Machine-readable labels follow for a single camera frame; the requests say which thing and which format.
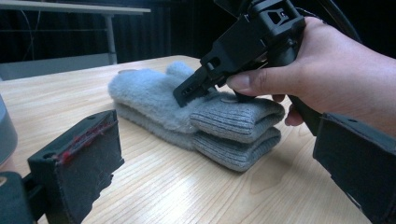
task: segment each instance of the human hand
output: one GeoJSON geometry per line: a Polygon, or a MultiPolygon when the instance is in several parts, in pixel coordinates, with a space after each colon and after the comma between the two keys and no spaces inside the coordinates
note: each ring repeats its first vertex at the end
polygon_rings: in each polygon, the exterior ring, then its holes
{"type": "MultiPolygon", "coordinates": [[[[227,84],[245,95],[299,97],[319,113],[360,119],[396,136],[396,60],[378,54],[314,18],[305,18],[304,39],[296,60],[229,77],[227,84]]],[[[291,107],[287,125],[303,122],[291,107]]]]}

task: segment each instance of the wooden table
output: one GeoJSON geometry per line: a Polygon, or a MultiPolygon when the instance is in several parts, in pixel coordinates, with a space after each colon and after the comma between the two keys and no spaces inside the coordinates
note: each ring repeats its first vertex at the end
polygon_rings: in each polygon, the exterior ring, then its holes
{"type": "MultiPolygon", "coordinates": [[[[164,71],[173,61],[199,66],[174,56],[0,82],[19,135],[17,171],[27,175],[28,157],[81,119],[112,109],[107,84],[120,70],[164,71]]],[[[125,164],[84,223],[369,223],[312,158],[315,138],[304,125],[279,123],[281,142],[238,174],[119,119],[125,164]]]]}

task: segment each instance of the red marking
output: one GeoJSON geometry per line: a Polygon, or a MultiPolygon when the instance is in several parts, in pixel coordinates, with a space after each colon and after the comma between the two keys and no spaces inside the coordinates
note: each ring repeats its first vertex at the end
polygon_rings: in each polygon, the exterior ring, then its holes
{"type": "Polygon", "coordinates": [[[65,150],[61,156],[60,156],[60,162],[61,163],[68,163],[73,159],[73,155],[78,152],[80,149],[84,147],[88,147],[91,145],[93,142],[94,138],[101,134],[105,135],[105,130],[108,128],[112,127],[114,124],[116,124],[116,121],[113,122],[108,122],[104,123],[101,125],[98,125],[92,129],[89,129],[86,133],[82,134],[81,136],[75,136],[73,138],[72,143],[70,146],[65,150]]]}

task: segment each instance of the fingernail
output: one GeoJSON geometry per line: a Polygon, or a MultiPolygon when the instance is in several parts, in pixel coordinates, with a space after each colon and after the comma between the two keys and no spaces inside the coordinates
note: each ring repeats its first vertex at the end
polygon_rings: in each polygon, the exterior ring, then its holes
{"type": "Polygon", "coordinates": [[[247,89],[250,85],[249,76],[245,74],[231,76],[227,79],[227,85],[235,91],[247,89]]]}
{"type": "Polygon", "coordinates": [[[290,123],[289,123],[288,118],[285,118],[285,125],[286,125],[286,126],[290,126],[290,123]]]}

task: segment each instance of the background furniture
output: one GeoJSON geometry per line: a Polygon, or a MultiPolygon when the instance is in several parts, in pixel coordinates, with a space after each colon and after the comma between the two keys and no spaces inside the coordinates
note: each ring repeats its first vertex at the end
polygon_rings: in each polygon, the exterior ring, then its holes
{"type": "MultiPolygon", "coordinates": [[[[115,45],[119,63],[169,55],[201,58],[235,18],[213,3],[213,0],[48,0],[48,2],[92,4],[107,7],[144,7],[151,13],[141,17],[118,15],[113,18],[115,45]]],[[[291,0],[329,23],[332,20],[317,0],[291,0]]],[[[334,0],[346,13],[361,35],[363,44],[396,58],[396,2],[393,0],[334,0]]],[[[37,25],[37,12],[25,12],[31,27],[37,25]]],[[[35,60],[103,54],[107,52],[106,25],[101,15],[45,12],[41,14],[38,32],[32,32],[35,60]],[[47,33],[56,24],[73,32],[47,33]],[[84,40],[91,43],[84,45],[84,40]]],[[[0,10],[0,63],[31,61],[29,33],[5,34],[1,30],[28,30],[19,11],[0,10]]]]}
{"type": "MultiPolygon", "coordinates": [[[[32,61],[32,62],[21,62],[21,63],[1,63],[0,64],[0,77],[2,79],[12,79],[17,77],[32,77],[37,75],[46,75],[56,72],[64,72],[70,70],[77,70],[88,67],[95,67],[99,65],[109,65],[117,63],[117,52],[114,42],[114,32],[112,18],[114,15],[143,15],[143,13],[149,13],[150,10],[146,8],[135,8],[135,7],[102,7],[102,6],[90,6],[90,5],[76,5],[76,4],[61,4],[61,3],[47,3],[47,2],[32,2],[32,1],[1,1],[0,9],[5,10],[20,10],[23,15],[24,11],[37,11],[39,23],[39,16],[42,11],[45,12],[61,12],[61,13],[90,13],[99,14],[104,17],[106,24],[106,39],[108,47],[108,56],[106,59],[103,57],[98,57],[98,55],[93,55],[93,57],[79,57],[75,58],[62,58],[62,59],[51,59],[51,61],[32,61]]],[[[29,49],[34,47],[34,37],[32,32],[37,32],[38,24],[35,30],[31,30],[29,27],[28,32],[31,35],[31,42],[29,49]]],[[[48,32],[56,32],[59,30],[48,30],[48,32]]],[[[83,39],[82,42],[88,42],[90,44],[90,39],[83,39]]]]}

